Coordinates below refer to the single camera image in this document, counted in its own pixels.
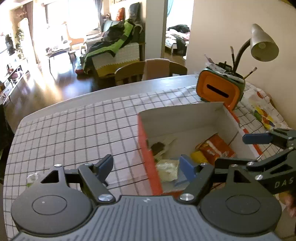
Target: yellow package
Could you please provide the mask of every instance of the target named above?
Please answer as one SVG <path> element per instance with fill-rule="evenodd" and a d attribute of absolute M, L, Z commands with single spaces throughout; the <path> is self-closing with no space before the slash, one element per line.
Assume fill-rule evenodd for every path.
<path fill-rule="evenodd" d="M 204 154 L 201 151 L 196 151 L 194 153 L 191 153 L 190 157 L 196 163 L 203 163 L 203 162 L 208 163 L 207 159 L 205 158 Z"/>

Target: white wall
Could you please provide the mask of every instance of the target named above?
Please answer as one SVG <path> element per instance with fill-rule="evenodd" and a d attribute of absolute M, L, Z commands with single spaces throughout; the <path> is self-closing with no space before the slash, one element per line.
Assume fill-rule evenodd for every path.
<path fill-rule="evenodd" d="M 148 0 L 146 5 L 145 59 L 163 58 L 168 0 Z"/>
<path fill-rule="evenodd" d="M 13 36 L 10 10 L 4 4 L 0 5 L 0 35 L 2 32 Z"/>
<path fill-rule="evenodd" d="M 111 14 L 111 18 L 112 20 L 115 20 L 116 19 L 116 15 L 117 15 L 117 12 L 120 8 L 124 7 L 125 8 L 125 11 L 126 11 L 126 19 L 128 19 L 128 15 L 129 15 L 129 7 L 131 4 L 133 3 L 141 3 L 141 6 L 142 6 L 142 9 L 141 9 L 141 20 L 143 22 L 145 22 L 145 19 L 146 19 L 146 0 L 125 0 L 125 1 L 121 1 L 121 2 L 118 2 L 116 4 L 110 4 L 109 5 L 109 11 L 110 11 L 110 14 Z"/>
<path fill-rule="evenodd" d="M 259 62 L 247 49 L 237 72 L 246 75 L 258 67 L 247 81 L 269 93 L 288 125 L 296 129 L 296 9 L 292 6 L 279 0 L 195 0 L 188 73 L 204 68 L 204 54 L 215 62 L 232 63 L 229 46 L 236 54 L 250 38 L 253 23 L 274 39 L 279 55 L 271 62 Z"/>
<path fill-rule="evenodd" d="M 174 0 L 170 15 L 167 17 L 166 27 L 185 24 L 190 28 L 193 4 L 194 0 Z"/>

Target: green blanket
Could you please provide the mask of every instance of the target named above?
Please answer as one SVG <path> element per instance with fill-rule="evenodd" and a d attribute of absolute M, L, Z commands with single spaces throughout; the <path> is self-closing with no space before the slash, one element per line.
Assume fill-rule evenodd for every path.
<path fill-rule="evenodd" d="M 84 59 L 84 64 L 83 64 L 84 72 L 87 72 L 89 65 L 92 64 L 92 59 L 91 59 L 92 57 L 105 52 L 110 52 L 113 56 L 115 56 L 115 54 L 117 54 L 119 49 L 127 42 L 128 37 L 130 36 L 133 30 L 133 27 L 134 27 L 133 24 L 129 23 L 128 21 L 125 21 L 123 35 L 120 36 L 117 41 L 101 42 L 98 45 L 98 49 L 88 52 Z"/>

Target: cardboard box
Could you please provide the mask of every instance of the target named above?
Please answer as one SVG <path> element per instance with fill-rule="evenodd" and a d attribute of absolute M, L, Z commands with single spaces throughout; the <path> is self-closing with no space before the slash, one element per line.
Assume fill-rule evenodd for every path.
<path fill-rule="evenodd" d="M 138 114 L 138 129 L 139 144 L 153 195 L 169 193 L 173 188 L 170 182 L 161 183 L 150 148 L 168 137 L 175 140 L 163 155 L 164 159 L 179 159 L 181 154 L 190 156 L 196 145 L 215 133 L 235 151 L 238 158 L 256 159 L 261 154 L 258 147 L 243 143 L 242 137 L 247 130 L 239 127 L 238 118 L 222 102 L 145 110 Z"/>

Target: orange snack package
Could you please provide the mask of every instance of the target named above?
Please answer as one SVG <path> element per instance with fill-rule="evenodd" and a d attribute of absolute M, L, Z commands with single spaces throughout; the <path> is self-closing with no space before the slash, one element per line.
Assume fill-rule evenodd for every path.
<path fill-rule="evenodd" d="M 214 165 L 214 162 L 219 157 L 235 157 L 236 155 L 218 134 L 211 136 L 204 143 L 199 144 L 196 150 L 200 150 L 212 165 Z"/>

